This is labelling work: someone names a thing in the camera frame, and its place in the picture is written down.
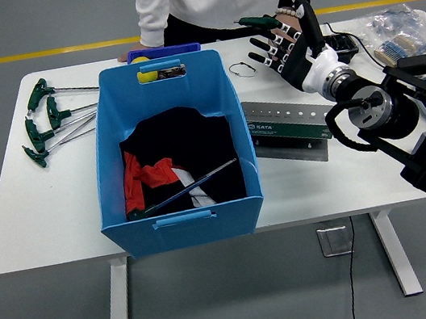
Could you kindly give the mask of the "person's left hand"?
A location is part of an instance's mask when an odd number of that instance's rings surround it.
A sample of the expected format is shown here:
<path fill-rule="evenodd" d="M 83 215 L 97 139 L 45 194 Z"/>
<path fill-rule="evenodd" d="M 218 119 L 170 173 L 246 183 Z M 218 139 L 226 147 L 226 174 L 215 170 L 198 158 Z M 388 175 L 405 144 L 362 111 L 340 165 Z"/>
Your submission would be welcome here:
<path fill-rule="evenodd" d="M 283 52 L 290 51 L 302 33 L 294 10 L 284 9 L 275 16 L 263 15 L 262 18 L 264 26 L 262 35 L 268 40 L 269 54 L 274 55 L 278 49 Z"/>

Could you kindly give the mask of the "person's right hand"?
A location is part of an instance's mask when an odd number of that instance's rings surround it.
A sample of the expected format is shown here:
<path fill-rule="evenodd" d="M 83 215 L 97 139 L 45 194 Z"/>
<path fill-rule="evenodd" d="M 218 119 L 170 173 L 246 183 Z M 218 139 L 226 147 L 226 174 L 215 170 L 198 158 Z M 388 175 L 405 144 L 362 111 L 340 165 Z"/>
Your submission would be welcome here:
<path fill-rule="evenodd" d="M 122 53 L 118 58 L 117 61 L 119 63 L 127 63 L 128 58 L 135 52 L 140 52 L 142 50 L 145 50 L 145 48 L 133 48 L 125 53 Z"/>

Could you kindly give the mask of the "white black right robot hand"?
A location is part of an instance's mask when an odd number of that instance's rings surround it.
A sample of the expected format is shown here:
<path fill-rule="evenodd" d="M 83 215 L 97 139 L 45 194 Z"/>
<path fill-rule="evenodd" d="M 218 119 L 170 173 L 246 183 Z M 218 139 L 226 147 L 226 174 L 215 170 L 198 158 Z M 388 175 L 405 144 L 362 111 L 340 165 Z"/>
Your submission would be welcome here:
<path fill-rule="evenodd" d="M 299 19 L 301 34 L 290 51 L 277 49 L 275 54 L 269 54 L 268 40 L 264 33 L 263 16 L 241 18 L 238 23 L 253 29 L 255 35 L 262 37 L 251 38 L 250 44 L 262 50 L 262 53 L 250 52 L 248 56 L 262 65 L 278 73 L 289 85 L 307 93 L 320 93 L 330 97 L 331 78 L 337 78 L 344 64 L 338 61 L 334 49 L 324 40 L 319 21 L 311 7 L 310 0 L 283 0 L 284 9 L 294 10 Z"/>

